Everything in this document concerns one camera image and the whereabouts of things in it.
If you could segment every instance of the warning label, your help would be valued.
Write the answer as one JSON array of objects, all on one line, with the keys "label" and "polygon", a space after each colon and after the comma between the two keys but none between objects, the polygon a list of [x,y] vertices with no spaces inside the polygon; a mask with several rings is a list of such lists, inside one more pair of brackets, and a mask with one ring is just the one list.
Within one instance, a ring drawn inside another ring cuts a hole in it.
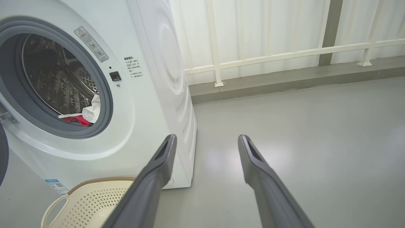
[{"label": "warning label", "polygon": [[129,56],[125,57],[124,60],[126,68],[128,69],[131,78],[143,76],[141,65],[139,64],[139,61],[137,59],[134,59],[134,57]]},{"label": "warning label", "polygon": [[55,191],[57,191],[59,194],[62,196],[66,195],[69,190],[63,186],[58,180],[53,179],[53,180],[45,180]]},{"label": "warning label", "polygon": [[103,49],[93,39],[93,37],[84,29],[80,27],[75,30],[75,34],[92,50],[100,62],[106,61],[108,56],[104,53]]}]

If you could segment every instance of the laundry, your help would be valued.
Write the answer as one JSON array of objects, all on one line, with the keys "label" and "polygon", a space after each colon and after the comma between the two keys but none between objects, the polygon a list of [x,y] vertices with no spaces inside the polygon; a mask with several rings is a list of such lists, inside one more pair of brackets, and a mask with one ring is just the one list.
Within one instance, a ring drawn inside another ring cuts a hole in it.
[{"label": "laundry", "polygon": [[89,121],[85,120],[83,118],[83,116],[71,116],[71,117],[62,118],[62,120],[66,121],[66,122],[73,122],[73,121],[77,120],[82,126],[85,126],[85,127],[88,127],[91,124]]},{"label": "laundry", "polygon": [[59,115],[59,119],[66,122],[79,121],[83,126],[89,126],[90,123],[95,123],[100,115],[101,104],[100,96],[95,94],[92,99],[92,105],[83,108],[82,113],[64,114]]}]

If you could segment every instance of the red cloth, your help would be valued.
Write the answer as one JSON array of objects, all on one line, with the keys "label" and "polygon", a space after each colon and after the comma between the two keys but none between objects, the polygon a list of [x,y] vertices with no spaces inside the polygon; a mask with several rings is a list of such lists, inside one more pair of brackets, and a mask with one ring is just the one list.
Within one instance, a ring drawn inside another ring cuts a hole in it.
[{"label": "red cloth", "polygon": [[62,118],[62,120],[66,121],[66,122],[72,122],[72,121],[78,120],[78,122],[85,127],[88,127],[91,124],[89,121],[85,120],[83,118],[83,116],[66,117],[66,118]]}]

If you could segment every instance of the horizontal rail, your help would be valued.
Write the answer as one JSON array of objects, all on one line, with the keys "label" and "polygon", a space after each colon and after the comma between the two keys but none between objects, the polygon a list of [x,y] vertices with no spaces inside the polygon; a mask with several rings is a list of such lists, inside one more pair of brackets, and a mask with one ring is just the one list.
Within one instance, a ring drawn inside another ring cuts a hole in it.
[{"label": "horizontal rail", "polygon": [[[356,44],[350,44],[350,45],[345,45],[345,46],[341,45],[341,46],[323,47],[323,48],[310,49],[310,50],[304,50],[304,51],[299,51],[299,52],[290,52],[290,53],[282,53],[282,54],[276,54],[276,55],[271,55],[271,56],[249,58],[249,59],[244,59],[244,60],[220,63],[219,69],[241,67],[241,66],[264,63],[264,62],[285,60],[285,59],[289,59],[289,58],[299,58],[299,57],[314,56],[314,55],[321,55],[321,54],[328,54],[328,53],[335,53],[335,52],[361,50],[361,49],[370,48],[371,45],[372,45],[371,43],[356,43]],[[377,41],[374,45],[375,45],[374,47],[405,45],[405,39]],[[214,71],[215,69],[216,68],[214,65],[195,67],[192,69],[186,69],[185,74],[188,75],[188,74],[194,74],[194,73],[202,73],[202,72],[207,72],[207,71]]]}]

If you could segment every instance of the washing machine door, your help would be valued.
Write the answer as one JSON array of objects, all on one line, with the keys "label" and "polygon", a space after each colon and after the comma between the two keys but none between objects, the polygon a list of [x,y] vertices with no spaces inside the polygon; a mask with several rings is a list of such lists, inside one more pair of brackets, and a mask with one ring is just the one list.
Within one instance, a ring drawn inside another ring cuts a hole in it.
[{"label": "washing machine door", "polygon": [[0,186],[3,183],[8,165],[9,165],[9,144],[7,142],[7,136],[6,133],[4,132],[3,125],[0,123]]}]

